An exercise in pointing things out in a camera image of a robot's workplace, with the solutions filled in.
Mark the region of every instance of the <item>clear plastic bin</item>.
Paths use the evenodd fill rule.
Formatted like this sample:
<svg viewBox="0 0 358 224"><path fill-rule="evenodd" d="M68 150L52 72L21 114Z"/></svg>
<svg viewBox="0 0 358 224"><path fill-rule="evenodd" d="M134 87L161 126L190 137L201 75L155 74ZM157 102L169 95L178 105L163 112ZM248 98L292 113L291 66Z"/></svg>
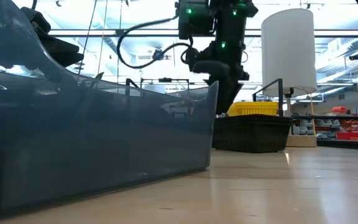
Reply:
<svg viewBox="0 0 358 224"><path fill-rule="evenodd" d="M71 73L0 0L0 214L205 170L218 84L201 92L184 99Z"/></svg>

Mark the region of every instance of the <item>black basket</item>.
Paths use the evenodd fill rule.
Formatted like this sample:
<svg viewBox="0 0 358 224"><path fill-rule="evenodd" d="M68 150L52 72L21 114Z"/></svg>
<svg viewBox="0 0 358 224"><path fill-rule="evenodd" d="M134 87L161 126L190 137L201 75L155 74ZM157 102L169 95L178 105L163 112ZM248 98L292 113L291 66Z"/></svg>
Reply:
<svg viewBox="0 0 358 224"><path fill-rule="evenodd" d="M282 151L291 121L287 117L262 114L216 118L212 147L251 153Z"/></svg>

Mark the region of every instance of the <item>black cable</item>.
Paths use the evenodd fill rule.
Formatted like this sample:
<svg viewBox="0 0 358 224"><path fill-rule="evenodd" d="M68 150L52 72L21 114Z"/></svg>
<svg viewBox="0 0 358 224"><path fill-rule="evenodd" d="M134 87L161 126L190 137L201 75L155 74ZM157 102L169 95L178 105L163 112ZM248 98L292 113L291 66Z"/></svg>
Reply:
<svg viewBox="0 0 358 224"><path fill-rule="evenodd" d="M190 41L190 46L193 46L194 44L194 40L193 37L191 35L189 35L189 41ZM187 65L187 61L185 59L183 59L183 56L185 56L185 54L187 53L187 51L189 50L189 48L187 48L185 51L183 51L183 53L180 55L180 60L182 63Z"/></svg>
<svg viewBox="0 0 358 224"><path fill-rule="evenodd" d="M140 28L142 28L142 27L147 27L147 26L152 26L152 25L157 25L157 24L169 22L169 21L172 21L172 20L174 20L174 19L176 19L176 18L178 18L178 17L179 17L179 15L176 15L176 16L174 16L173 18L169 18L169 19L161 19L161 20L152 21L152 22L145 22L145 23L143 23L143 24L138 24L138 25L133 26L133 27L129 28L128 30L126 30L126 31L118 38L118 42L117 42L117 56L118 56L119 60L120 60L124 65L126 65L127 67L133 68L133 69L145 68L145 67L147 67L147 66L153 64L154 62L156 62L157 59L153 59L153 60L151 60L150 62L148 62L148 63L146 63L146 64L144 64L144 65L138 65L138 66L129 65L128 63L126 63L126 62L124 61L124 59L122 58L122 55L121 55L121 50L120 50L120 48L121 48L122 40L128 35L128 33L129 33L130 31L133 31L133 30L136 30L136 29L140 29ZM186 44L186 43L175 43L175 44L172 44L171 46L167 47L165 50L163 50L163 51L162 51L162 54L167 53L170 49L172 49L172 48L174 48L174 47L176 47L176 46L186 46L186 47L189 47L189 48L190 48L190 47L193 45L193 44L192 44L193 38L192 38L192 37L189 37L189 38L191 38L191 39L190 39L190 44L191 44L191 45L190 45L190 44Z"/></svg>
<svg viewBox="0 0 358 224"><path fill-rule="evenodd" d="M32 0L32 6L31 6L32 10L35 10L35 7L37 6L37 1L38 0Z"/></svg>
<svg viewBox="0 0 358 224"><path fill-rule="evenodd" d="M98 3L97 1L94 2L92 18L91 18L91 22L89 23L89 27L88 27L88 35L86 35L86 39L85 39L84 52L82 53L84 55L84 58L85 58L86 45L87 45L88 39L90 37L90 32L91 32L91 27L92 27L92 22L93 22L93 17L94 17L94 12L96 11L96 4L97 3ZM82 64L84 62L84 58L81 60L80 69L78 69L78 74L81 73L81 68L82 68Z"/></svg>
<svg viewBox="0 0 358 224"><path fill-rule="evenodd" d="M241 62L241 63L246 63L246 62L248 62L248 54L247 54L247 52L245 52L245 51L243 51L243 53L247 56L247 59L245 60L245 61L243 61L243 62Z"/></svg>

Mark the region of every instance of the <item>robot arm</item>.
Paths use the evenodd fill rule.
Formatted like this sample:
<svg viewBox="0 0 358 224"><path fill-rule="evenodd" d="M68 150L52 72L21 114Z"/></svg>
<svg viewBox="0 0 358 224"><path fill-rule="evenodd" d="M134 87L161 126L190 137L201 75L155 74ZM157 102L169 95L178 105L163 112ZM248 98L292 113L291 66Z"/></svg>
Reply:
<svg viewBox="0 0 358 224"><path fill-rule="evenodd" d="M258 9L252 0L179 0L175 7L176 15L171 19L146 22L127 30L118 40L117 55L123 64L131 68L144 68L154 63L156 59L140 66L125 63L119 51L123 38L132 30L179 18L179 38L190 40L190 45L176 43L162 54L177 45L187 46L181 61L189 66L191 72L210 74L207 84L219 81L216 113L225 113L242 87L238 80L249 79L249 74L243 71L241 65L245 49L244 32L247 17L256 15ZM193 48L193 35L210 37L214 33L216 38L206 49L199 52Z"/></svg>

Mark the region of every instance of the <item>table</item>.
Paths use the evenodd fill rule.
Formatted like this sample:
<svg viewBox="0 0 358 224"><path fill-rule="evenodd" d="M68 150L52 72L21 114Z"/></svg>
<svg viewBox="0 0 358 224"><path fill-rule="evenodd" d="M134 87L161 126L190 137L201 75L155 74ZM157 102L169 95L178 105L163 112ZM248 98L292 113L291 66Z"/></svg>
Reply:
<svg viewBox="0 0 358 224"><path fill-rule="evenodd" d="M205 172L0 220L5 223L356 224L358 150L213 151Z"/></svg>

